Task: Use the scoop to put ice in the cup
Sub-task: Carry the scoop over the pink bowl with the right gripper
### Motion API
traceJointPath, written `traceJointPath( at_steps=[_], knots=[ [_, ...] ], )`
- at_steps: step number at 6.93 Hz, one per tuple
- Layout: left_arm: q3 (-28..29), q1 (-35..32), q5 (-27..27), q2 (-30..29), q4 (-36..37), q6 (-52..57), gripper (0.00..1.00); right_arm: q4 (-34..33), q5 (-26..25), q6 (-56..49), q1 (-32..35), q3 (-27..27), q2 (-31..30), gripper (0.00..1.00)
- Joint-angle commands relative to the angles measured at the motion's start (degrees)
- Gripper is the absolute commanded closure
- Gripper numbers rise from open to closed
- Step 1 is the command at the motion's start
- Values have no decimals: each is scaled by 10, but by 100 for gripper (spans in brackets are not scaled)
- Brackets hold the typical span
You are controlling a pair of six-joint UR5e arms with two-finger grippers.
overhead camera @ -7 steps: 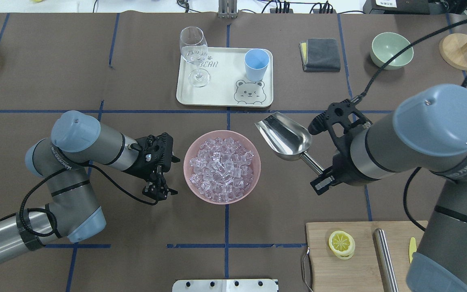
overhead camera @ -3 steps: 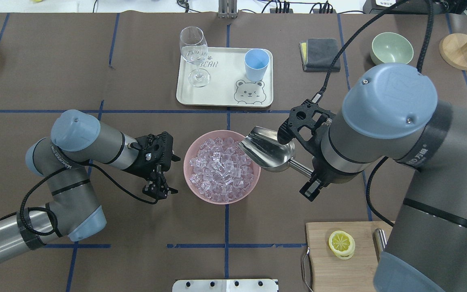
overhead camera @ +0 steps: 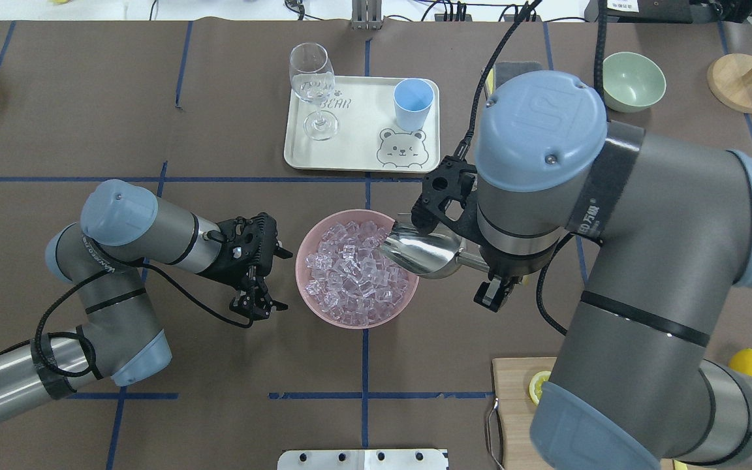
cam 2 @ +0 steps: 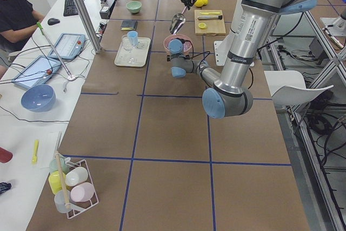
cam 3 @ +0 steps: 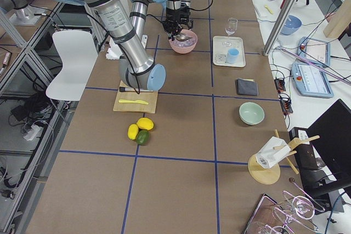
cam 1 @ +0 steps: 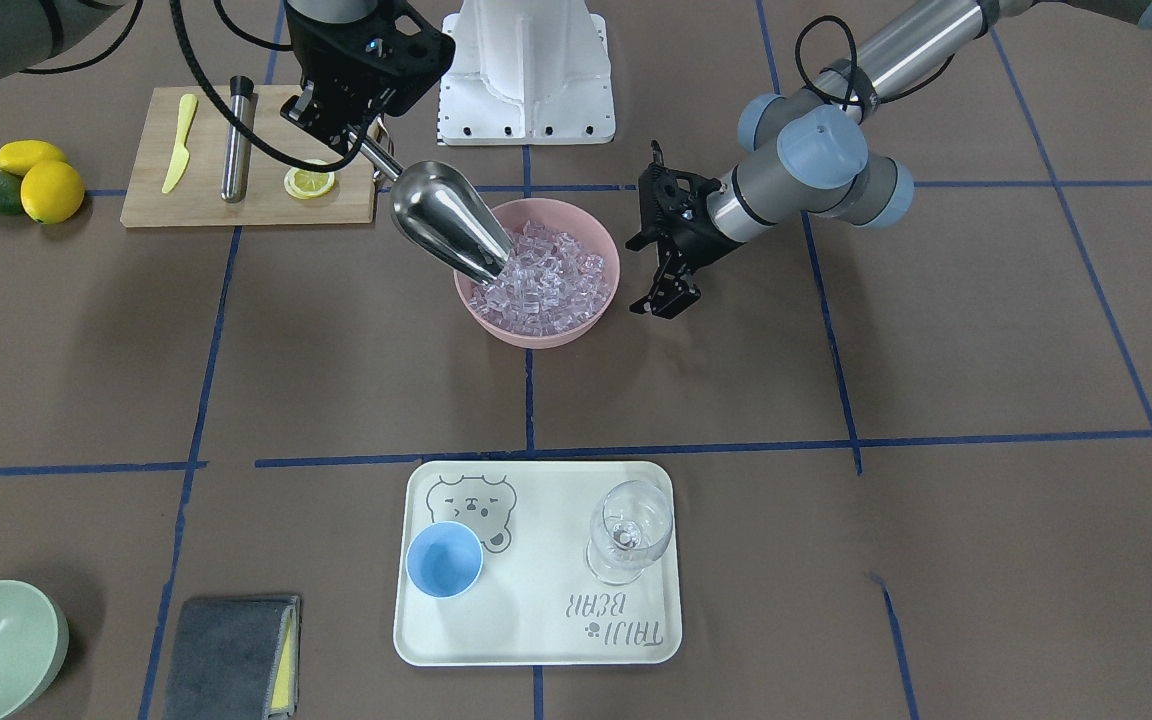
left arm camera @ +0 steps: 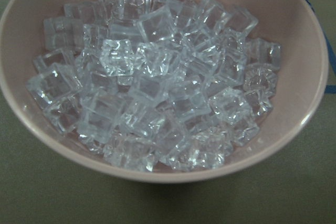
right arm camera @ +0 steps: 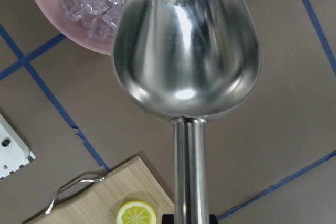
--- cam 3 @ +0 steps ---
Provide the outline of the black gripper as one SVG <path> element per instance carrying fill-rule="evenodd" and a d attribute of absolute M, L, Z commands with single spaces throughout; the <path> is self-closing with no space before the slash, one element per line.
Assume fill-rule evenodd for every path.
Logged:
<path fill-rule="evenodd" d="M 186 26 L 193 28 L 193 19 L 190 19 L 190 8 L 182 5 L 179 9 L 166 8 L 166 19 L 163 21 L 165 31 L 181 31 Z"/>

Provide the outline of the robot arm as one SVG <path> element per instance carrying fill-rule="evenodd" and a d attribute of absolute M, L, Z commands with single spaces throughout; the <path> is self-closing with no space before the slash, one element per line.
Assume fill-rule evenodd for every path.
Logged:
<path fill-rule="evenodd" d="M 160 3 L 166 9 L 161 22 L 169 40 L 178 37 L 184 26 L 192 28 L 191 0 L 131 0 L 132 11 L 127 13 L 120 0 L 56 0 L 73 5 L 87 5 L 94 9 L 111 39 L 122 52 L 119 65 L 120 78 L 124 84 L 136 90 L 158 91 L 166 80 L 166 70 L 148 56 L 141 43 L 148 6 Z"/>

